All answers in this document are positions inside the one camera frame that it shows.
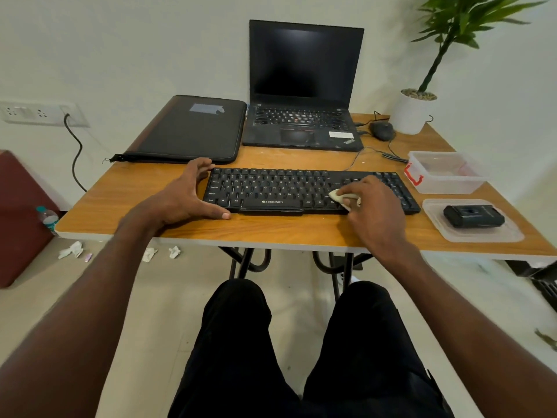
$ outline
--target black laptop case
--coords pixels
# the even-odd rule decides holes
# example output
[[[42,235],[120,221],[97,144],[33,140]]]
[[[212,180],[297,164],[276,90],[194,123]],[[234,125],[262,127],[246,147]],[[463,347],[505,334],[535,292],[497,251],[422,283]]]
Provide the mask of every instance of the black laptop case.
[[[124,154],[110,161],[187,163],[198,157],[215,164],[238,155],[247,105],[243,101],[175,95]]]

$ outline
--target potted plant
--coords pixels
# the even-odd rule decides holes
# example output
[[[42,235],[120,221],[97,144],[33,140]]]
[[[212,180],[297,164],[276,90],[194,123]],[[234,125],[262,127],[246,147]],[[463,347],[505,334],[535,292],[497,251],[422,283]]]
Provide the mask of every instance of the potted plant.
[[[431,78],[441,64],[443,56],[453,43],[479,48],[476,33],[493,29],[490,24],[497,22],[527,24],[522,20],[510,18],[521,10],[539,6],[546,1],[536,3],[519,3],[520,0],[429,0],[418,10],[426,12],[425,34],[412,42],[424,41],[435,37],[439,44],[439,53],[429,69],[419,89],[400,91],[398,103],[391,115],[390,122],[394,129],[410,135],[422,130],[431,112],[431,103],[436,95],[427,91]]]

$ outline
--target hand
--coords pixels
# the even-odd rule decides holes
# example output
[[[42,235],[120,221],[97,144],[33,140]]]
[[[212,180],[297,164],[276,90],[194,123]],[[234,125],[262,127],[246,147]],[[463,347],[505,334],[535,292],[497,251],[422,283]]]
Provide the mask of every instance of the hand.
[[[384,183],[374,176],[350,183],[338,190],[338,195],[354,193],[361,198],[344,199],[350,207],[348,221],[374,256],[388,255],[406,243],[406,219],[400,201]]]
[[[170,182],[159,193],[147,198],[138,207],[147,208],[160,220],[160,226],[187,220],[191,217],[209,217],[228,220],[230,212],[197,197],[197,184],[214,168],[208,158],[197,158],[186,166],[184,173]]]

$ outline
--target red handle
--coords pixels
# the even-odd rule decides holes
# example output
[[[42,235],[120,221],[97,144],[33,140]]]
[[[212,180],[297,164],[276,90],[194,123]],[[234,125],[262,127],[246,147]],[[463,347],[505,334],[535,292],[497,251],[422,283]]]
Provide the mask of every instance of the red handle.
[[[421,182],[423,182],[423,176],[420,175],[419,179],[416,181],[414,179],[414,177],[412,177],[412,175],[408,172],[408,169],[410,168],[410,166],[412,165],[412,163],[408,163],[408,165],[406,166],[406,168],[404,168],[404,174],[406,175],[406,177],[408,177],[408,179],[410,179],[410,181],[414,184],[414,186],[419,185]]]

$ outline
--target black pants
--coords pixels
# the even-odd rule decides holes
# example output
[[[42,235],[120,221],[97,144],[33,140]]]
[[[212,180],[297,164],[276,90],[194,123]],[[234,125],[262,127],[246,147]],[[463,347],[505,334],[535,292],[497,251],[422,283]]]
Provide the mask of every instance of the black pants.
[[[168,414],[447,417],[387,290],[355,282],[335,305],[303,400],[285,382],[269,337],[271,311],[252,281],[225,281]]]

